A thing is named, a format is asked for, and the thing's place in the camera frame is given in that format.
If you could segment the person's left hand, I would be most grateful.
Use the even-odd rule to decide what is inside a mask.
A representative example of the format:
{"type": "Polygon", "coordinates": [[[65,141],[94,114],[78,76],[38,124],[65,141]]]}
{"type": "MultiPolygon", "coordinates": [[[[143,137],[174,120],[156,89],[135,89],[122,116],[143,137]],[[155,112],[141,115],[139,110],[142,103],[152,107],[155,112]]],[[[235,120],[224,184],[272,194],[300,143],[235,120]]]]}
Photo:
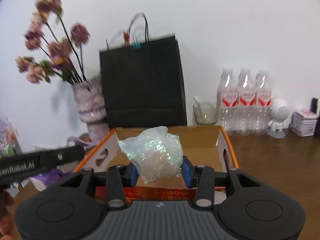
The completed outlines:
{"type": "Polygon", "coordinates": [[[14,204],[14,198],[10,195],[10,193],[5,192],[5,214],[1,218],[0,224],[1,240],[15,240],[19,238],[15,231],[14,217],[7,208],[14,206],[14,204]]]}

